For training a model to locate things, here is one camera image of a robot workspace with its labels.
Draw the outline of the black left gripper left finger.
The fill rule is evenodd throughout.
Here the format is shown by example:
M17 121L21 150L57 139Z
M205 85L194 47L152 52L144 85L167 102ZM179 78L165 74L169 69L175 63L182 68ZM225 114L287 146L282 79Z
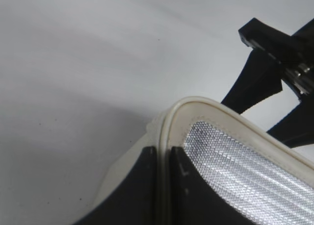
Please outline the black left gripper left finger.
M144 147L118 187L78 225L154 225L156 223L156 147Z

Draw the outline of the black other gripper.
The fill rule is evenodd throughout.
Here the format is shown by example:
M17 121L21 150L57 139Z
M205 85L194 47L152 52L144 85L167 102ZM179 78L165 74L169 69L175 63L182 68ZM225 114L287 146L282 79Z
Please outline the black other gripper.
M239 29L252 49L222 104L238 114L283 90L285 82L301 100L314 95L314 22L288 35L253 18Z

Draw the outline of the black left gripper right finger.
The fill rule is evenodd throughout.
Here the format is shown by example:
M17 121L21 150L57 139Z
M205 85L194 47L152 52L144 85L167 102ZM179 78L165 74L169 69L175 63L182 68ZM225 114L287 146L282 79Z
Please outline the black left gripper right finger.
M205 182L181 147L171 148L169 170L172 224L247 224L247 218L228 205Z

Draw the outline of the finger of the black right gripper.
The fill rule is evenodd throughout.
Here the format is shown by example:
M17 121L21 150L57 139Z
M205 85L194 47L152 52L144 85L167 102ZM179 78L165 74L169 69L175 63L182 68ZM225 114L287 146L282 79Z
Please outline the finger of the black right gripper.
M314 101L301 102L267 133L289 148L313 144Z

